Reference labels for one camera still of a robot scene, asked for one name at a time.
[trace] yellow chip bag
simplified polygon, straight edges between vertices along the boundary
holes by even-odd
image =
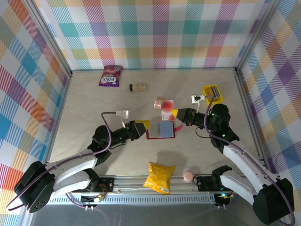
[[[161,194],[169,194],[170,177],[175,166],[163,166],[150,162],[150,174],[144,182],[144,187],[150,187]]]

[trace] plaid wall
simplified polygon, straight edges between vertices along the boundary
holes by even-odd
[[[301,225],[301,0],[282,0],[243,68],[274,172],[290,178]]]
[[[14,186],[49,144],[67,75],[21,0],[0,1],[0,225]]]
[[[35,1],[75,70],[233,67],[269,2]]]

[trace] snack bag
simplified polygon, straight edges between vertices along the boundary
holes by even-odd
[[[103,69],[103,75],[99,81],[99,86],[119,87],[119,78],[123,66],[109,65]]]
[[[150,187],[154,191],[161,194],[169,194],[170,177],[175,169],[175,166],[163,166],[157,163],[150,162],[150,174],[144,182],[144,187]]]

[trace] yellow box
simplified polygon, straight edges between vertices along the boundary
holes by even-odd
[[[220,92],[220,89],[218,88],[218,86],[216,84],[203,86],[203,94],[205,96],[214,96],[214,93],[213,93],[211,87],[216,87],[216,89],[217,89],[217,91],[219,92],[219,95],[220,95],[219,97],[214,98],[214,101],[212,102],[212,106],[213,106],[215,104],[221,103],[223,101],[223,98],[222,98],[222,93]],[[207,105],[209,105],[210,102],[211,102],[211,98],[206,98],[206,102],[207,102]]]

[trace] white floor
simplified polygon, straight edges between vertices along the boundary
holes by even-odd
[[[130,120],[158,121],[161,112],[153,108],[157,96],[173,99],[175,108],[196,108],[191,104],[191,94],[202,94],[202,87],[209,84],[218,84],[223,103],[230,111],[231,128],[257,157],[232,70],[125,70],[119,88],[99,87],[101,75],[101,71],[74,73],[50,161],[86,148],[95,129],[104,124],[101,112],[126,108],[130,110]],[[129,84],[136,82],[147,82],[148,90],[129,91]],[[206,107],[207,104],[202,102],[200,111],[205,112]],[[107,116],[107,121],[111,130],[122,127],[117,116]],[[205,131],[198,132],[206,136]],[[105,163],[95,167],[99,175],[145,175],[149,172],[149,161],[175,165],[174,174],[189,169],[195,174],[210,174],[222,165],[233,167],[233,163],[215,149],[209,139],[196,136],[195,127],[184,127],[177,132],[175,139],[147,140],[144,135],[111,152]]]

